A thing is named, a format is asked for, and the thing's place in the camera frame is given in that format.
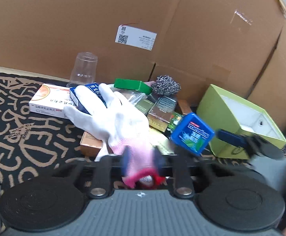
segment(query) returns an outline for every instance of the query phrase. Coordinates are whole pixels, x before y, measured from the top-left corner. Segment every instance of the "cardboard wall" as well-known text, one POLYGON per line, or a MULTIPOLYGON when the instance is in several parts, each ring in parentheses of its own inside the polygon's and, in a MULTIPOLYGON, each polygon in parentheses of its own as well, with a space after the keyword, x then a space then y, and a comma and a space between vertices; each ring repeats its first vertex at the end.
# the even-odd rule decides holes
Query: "cardboard wall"
POLYGON ((245 97, 284 21, 277 0, 180 0, 151 79, 172 75, 191 104, 209 84, 245 97))
POLYGON ((245 96, 281 31, 277 0, 0 0, 0 66, 69 78, 78 52, 96 81, 169 74, 197 104, 213 83, 245 96), (157 33, 152 51, 115 43, 119 25, 157 33))
POLYGON ((154 50, 115 43, 118 26, 160 40, 178 1, 0 0, 0 66, 68 79, 77 53, 89 51, 98 56, 97 81, 147 81, 154 50))
POLYGON ((282 131, 286 129, 286 22, 277 49, 248 100, 264 108, 282 131))

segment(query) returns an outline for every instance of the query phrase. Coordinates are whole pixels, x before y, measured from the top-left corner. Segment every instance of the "open box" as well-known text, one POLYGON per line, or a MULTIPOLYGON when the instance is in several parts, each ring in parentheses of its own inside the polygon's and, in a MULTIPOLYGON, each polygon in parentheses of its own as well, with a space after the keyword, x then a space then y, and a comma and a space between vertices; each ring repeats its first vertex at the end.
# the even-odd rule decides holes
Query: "open box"
MULTIPOLYGON (((278 148, 286 138, 263 108, 229 91, 210 85, 203 96, 197 115, 213 130, 224 129, 239 135, 258 134, 278 148)), ((230 145, 214 137, 210 142, 213 154, 220 158, 249 159, 242 147, 230 145)))

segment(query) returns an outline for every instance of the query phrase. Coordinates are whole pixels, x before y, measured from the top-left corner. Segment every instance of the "work glove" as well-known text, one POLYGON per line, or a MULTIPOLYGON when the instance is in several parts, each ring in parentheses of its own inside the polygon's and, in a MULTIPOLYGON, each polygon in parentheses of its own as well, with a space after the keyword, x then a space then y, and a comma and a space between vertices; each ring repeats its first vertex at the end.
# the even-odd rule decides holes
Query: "work glove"
POLYGON ((128 146, 123 182, 133 188, 145 176, 159 179, 154 165, 154 149, 149 142, 147 117, 106 84, 100 84, 99 91, 107 107, 90 89, 80 85, 76 87, 75 94, 90 115, 73 106, 64 108, 66 116, 76 127, 103 141, 103 148, 95 161, 108 155, 107 144, 116 155, 122 155, 128 146))

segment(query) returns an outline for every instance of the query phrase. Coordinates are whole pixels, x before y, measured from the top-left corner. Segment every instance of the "metal screw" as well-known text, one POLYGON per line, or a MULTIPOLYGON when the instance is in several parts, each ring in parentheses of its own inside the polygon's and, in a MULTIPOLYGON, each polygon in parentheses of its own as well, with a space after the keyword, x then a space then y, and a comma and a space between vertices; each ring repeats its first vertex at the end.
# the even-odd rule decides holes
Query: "metal screw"
POLYGON ((187 187, 180 187, 177 189, 177 193, 180 195, 190 195, 192 193, 192 190, 187 187))
POLYGON ((106 190, 103 188, 94 188, 90 191, 90 193, 95 196, 102 196, 106 193, 106 190))

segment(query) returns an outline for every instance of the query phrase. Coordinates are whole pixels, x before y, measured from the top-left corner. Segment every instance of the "doormat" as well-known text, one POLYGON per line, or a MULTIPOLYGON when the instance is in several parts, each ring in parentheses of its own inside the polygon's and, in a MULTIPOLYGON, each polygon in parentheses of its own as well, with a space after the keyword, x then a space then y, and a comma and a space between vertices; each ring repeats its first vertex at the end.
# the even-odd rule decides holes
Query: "doormat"
POLYGON ((83 131, 71 121, 29 112, 43 83, 66 82, 0 73, 0 183, 2 190, 76 157, 83 131))

